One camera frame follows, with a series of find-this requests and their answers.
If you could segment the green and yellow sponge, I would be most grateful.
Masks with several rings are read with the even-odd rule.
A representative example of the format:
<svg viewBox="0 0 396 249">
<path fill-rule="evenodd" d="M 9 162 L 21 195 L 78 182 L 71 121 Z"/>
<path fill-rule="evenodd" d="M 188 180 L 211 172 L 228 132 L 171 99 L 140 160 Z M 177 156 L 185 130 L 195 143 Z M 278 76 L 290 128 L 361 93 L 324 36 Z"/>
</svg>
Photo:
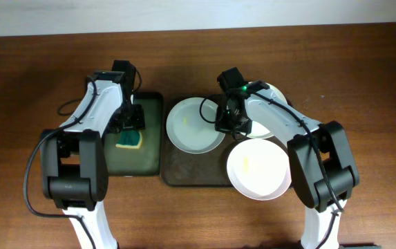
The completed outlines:
<svg viewBox="0 0 396 249">
<path fill-rule="evenodd" d="M 139 149 L 142 146 L 142 133 L 138 130 L 122 131 L 115 146 L 122 149 Z"/>
</svg>

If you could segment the pale blue-white plate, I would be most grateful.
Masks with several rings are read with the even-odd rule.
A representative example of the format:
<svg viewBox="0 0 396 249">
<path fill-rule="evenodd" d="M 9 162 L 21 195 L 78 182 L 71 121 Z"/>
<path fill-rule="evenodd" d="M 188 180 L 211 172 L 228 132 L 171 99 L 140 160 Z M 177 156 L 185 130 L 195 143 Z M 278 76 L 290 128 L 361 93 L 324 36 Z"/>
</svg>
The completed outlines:
<svg viewBox="0 0 396 249">
<path fill-rule="evenodd" d="M 169 112 L 166 122 L 170 141 L 180 150 L 189 154 L 207 153 L 219 146 L 225 134 L 216 131 L 214 124 L 218 105 L 204 98 L 187 98 L 179 101 Z"/>
</svg>

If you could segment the white plate with yellow stain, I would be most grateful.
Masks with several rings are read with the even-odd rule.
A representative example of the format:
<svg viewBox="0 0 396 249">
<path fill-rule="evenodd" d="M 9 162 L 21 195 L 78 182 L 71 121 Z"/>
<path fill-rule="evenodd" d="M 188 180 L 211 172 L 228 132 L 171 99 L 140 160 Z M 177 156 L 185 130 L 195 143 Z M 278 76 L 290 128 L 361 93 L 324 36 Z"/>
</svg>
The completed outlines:
<svg viewBox="0 0 396 249">
<path fill-rule="evenodd" d="M 236 145 L 226 169 L 235 189 L 257 201 L 276 199 L 292 184 L 288 155 L 268 140 L 250 139 Z"/>
</svg>

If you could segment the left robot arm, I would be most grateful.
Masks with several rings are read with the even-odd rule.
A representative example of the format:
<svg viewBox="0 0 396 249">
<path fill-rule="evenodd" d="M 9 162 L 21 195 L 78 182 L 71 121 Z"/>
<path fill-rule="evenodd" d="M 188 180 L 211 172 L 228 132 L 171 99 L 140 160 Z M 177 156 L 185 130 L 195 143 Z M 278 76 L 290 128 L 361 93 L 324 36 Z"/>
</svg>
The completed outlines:
<svg viewBox="0 0 396 249">
<path fill-rule="evenodd" d="M 109 171 L 103 146 L 107 133 L 123 134 L 130 147 L 142 144 L 142 106 L 133 95 L 142 84 L 136 69 L 96 71 L 86 94 L 60 127 L 43 131 L 39 149 L 43 193 L 73 224 L 83 248 L 118 248 L 106 218 Z"/>
</svg>

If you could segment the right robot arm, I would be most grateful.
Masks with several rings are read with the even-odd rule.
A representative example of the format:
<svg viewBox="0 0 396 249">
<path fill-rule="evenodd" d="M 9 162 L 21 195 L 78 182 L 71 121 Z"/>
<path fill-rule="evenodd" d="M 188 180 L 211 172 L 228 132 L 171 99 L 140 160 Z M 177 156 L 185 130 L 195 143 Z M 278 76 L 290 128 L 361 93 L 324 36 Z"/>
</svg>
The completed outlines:
<svg viewBox="0 0 396 249">
<path fill-rule="evenodd" d="M 263 81 L 222 80 L 219 122 L 242 128 L 255 121 L 286 144 L 292 186 L 305 206 L 301 248 L 339 248 L 341 215 L 360 175 L 345 129 L 323 124 L 280 100 Z"/>
</svg>

